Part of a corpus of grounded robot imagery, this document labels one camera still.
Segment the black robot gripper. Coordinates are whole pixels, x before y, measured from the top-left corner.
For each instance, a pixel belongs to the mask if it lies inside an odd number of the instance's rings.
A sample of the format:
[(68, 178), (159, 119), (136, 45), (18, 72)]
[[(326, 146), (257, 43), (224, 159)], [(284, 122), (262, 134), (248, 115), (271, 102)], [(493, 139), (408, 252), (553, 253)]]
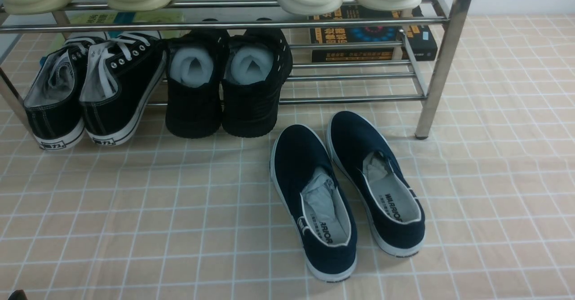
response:
[(24, 290), (16, 290), (10, 294), (8, 300), (27, 300), (27, 295)]

